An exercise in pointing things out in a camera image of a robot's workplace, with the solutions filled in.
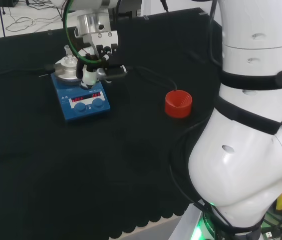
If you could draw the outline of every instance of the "black strap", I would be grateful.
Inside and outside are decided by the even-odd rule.
[[[264,221],[264,218],[265,218],[265,215],[257,224],[251,227],[236,227],[236,226],[228,226],[226,224],[218,224],[216,221],[212,221],[212,219],[208,217],[206,214],[203,214],[203,221],[205,225],[207,225],[207,229],[209,231],[212,231],[214,233],[215,231],[214,227],[216,226],[218,229],[220,229],[221,231],[229,235],[258,231]]]
[[[275,135],[281,127],[280,122],[246,111],[220,96],[216,98],[215,109],[230,120],[267,134]]]
[[[275,76],[245,76],[220,72],[222,84],[243,90],[265,91],[282,89],[282,71]]]

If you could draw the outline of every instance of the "red cup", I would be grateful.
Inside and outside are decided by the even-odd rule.
[[[165,97],[165,113],[176,119],[183,119],[191,114],[193,99],[182,90],[171,91]]]

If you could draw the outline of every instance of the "red led display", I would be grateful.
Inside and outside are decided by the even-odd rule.
[[[72,98],[72,102],[73,102],[73,103],[75,103],[75,102],[77,102],[77,101],[81,101],[81,100],[83,100],[83,97],[82,97],[82,96],[76,97],[76,98]]]
[[[75,102],[82,101],[82,100],[85,100],[85,99],[97,98],[97,97],[100,97],[100,96],[101,96],[101,92],[96,92],[96,93],[85,95],[85,96],[79,96],[79,97],[71,98],[71,101],[73,103],[75,103]]]
[[[92,96],[93,96],[93,98],[96,98],[96,97],[101,96],[101,93],[100,93],[100,92],[97,92],[97,93],[93,94]]]

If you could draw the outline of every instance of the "black tablecloth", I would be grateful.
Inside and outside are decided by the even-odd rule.
[[[169,76],[193,96],[185,120],[167,117],[167,90],[133,72],[105,85],[108,114],[71,124],[49,76],[0,76],[0,240],[105,240],[184,212],[188,202],[170,180],[168,149],[212,109],[219,88],[214,67],[182,53],[206,58],[208,16],[201,12],[172,13],[172,25],[160,14],[118,26],[127,66]],[[54,63],[66,44],[63,30],[0,38],[0,71]]]

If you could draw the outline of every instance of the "green light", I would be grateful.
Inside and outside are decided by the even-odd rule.
[[[202,236],[202,231],[200,229],[200,226],[198,225],[195,228],[195,230],[194,230],[194,232],[192,234],[191,240],[199,240],[201,236]]]

